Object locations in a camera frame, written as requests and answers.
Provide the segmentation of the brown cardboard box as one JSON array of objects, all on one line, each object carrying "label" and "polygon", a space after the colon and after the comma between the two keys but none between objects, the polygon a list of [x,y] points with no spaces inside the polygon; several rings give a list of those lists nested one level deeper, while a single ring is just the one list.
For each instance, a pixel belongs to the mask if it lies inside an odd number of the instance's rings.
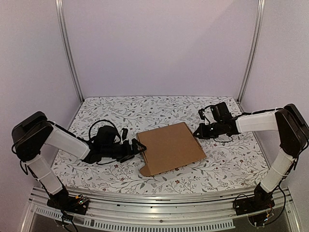
[{"label": "brown cardboard box", "polygon": [[139,132],[136,137],[146,146],[142,153],[144,166],[139,170],[143,176],[154,176],[206,158],[184,122]]}]

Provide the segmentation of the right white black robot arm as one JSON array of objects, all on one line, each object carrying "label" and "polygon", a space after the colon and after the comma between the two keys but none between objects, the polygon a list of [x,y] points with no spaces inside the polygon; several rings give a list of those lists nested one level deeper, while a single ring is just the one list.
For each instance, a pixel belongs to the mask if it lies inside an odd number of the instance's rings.
[{"label": "right white black robot arm", "polygon": [[242,113],[232,116],[225,102],[209,105],[214,122],[205,116],[205,109],[199,110],[203,120],[194,131],[198,139],[216,139],[220,135],[238,135],[245,132],[276,131],[279,136],[279,151],[268,173],[254,190],[250,207],[261,210],[268,203],[272,192],[295,168],[300,154],[309,146],[309,127],[294,104],[283,108],[274,108]]}]

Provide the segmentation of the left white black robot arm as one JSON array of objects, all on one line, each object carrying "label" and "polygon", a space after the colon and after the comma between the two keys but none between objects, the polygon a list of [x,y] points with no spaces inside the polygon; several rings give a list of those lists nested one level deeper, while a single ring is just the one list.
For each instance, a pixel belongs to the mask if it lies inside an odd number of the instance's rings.
[{"label": "left white black robot arm", "polygon": [[51,158],[42,154],[48,147],[95,165],[123,163],[147,149],[137,139],[129,141],[127,129],[118,130],[107,119],[95,121],[88,129],[88,138],[84,139],[49,120],[41,111],[14,126],[11,136],[11,151],[20,160],[24,172],[31,173],[62,210],[69,209],[72,200],[52,170]]}]

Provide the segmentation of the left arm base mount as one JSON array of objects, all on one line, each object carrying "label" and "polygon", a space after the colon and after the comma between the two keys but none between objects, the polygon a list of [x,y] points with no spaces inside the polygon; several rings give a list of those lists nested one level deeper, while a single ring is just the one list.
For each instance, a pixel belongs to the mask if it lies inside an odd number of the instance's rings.
[{"label": "left arm base mount", "polygon": [[57,193],[51,195],[47,201],[49,207],[65,212],[85,215],[88,210],[90,199],[82,194],[70,196],[67,193]]}]

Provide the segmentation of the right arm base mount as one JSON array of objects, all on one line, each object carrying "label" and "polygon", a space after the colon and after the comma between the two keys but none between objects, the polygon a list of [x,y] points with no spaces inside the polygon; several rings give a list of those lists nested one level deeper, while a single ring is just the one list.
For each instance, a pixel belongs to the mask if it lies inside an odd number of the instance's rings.
[{"label": "right arm base mount", "polygon": [[249,223],[254,227],[264,227],[269,218],[274,215],[275,202],[272,198],[259,202],[254,197],[240,194],[233,201],[232,207],[237,216],[247,215]]}]

